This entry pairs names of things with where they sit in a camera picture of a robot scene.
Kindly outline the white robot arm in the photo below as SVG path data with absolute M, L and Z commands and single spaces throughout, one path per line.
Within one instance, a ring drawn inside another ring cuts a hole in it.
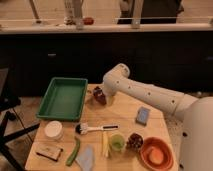
M 213 97 L 191 95 L 129 79 L 130 70 L 120 63 L 103 76 L 103 92 L 118 91 L 173 115 L 183 122 L 179 171 L 213 171 Z

